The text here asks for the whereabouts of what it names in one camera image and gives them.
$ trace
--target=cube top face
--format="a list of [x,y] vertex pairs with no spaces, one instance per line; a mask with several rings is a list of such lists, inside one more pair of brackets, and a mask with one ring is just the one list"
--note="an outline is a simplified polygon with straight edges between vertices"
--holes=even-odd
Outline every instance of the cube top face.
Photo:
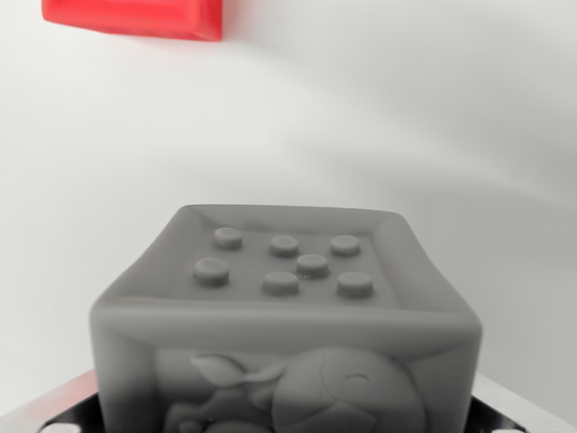
[[[193,301],[191,308],[228,302],[459,312],[458,295],[431,268],[405,220],[390,212],[190,206],[133,267],[136,278],[151,277],[119,291]],[[405,287],[423,274],[425,284]]]
[[204,220],[192,227],[188,263],[163,296],[263,308],[284,303],[399,309],[368,227],[314,233],[306,221],[307,212],[294,228],[274,220],[263,227]]

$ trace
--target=cube side face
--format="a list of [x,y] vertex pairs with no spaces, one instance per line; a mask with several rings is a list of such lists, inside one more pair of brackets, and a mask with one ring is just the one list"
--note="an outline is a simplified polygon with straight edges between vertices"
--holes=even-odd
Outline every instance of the cube side face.
[[117,34],[220,41],[222,0],[42,0],[46,21]]
[[[299,267],[307,254],[328,270]],[[227,264],[227,279],[198,277],[207,257]],[[270,290],[272,272],[292,277]],[[347,272],[371,276],[371,290],[353,278],[341,291]],[[92,332],[112,432],[233,421],[283,433],[457,432],[481,341],[404,219],[306,207],[181,209],[97,302]]]

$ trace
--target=white background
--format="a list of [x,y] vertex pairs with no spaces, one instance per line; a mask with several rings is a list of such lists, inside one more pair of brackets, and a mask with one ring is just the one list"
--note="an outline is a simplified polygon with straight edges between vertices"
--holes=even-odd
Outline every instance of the white background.
[[178,207],[403,214],[480,371],[577,425],[577,5],[228,0],[222,43],[0,3],[0,414],[91,368],[87,312]]

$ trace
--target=embossed figure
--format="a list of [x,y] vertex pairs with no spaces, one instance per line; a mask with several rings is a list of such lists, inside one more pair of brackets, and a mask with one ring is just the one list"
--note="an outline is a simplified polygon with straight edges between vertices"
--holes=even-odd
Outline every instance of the embossed figure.
[[426,431],[409,373],[369,350],[323,347],[255,373],[226,355],[190,361],[215,390],[200,404],[173,404],[169,433]]

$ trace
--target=red block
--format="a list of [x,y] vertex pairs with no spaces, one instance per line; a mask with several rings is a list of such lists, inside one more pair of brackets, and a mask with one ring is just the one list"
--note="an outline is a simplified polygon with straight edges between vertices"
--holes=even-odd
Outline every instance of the red block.
[[107,33],[220,41],[223,0],[42,0],[47,21]]

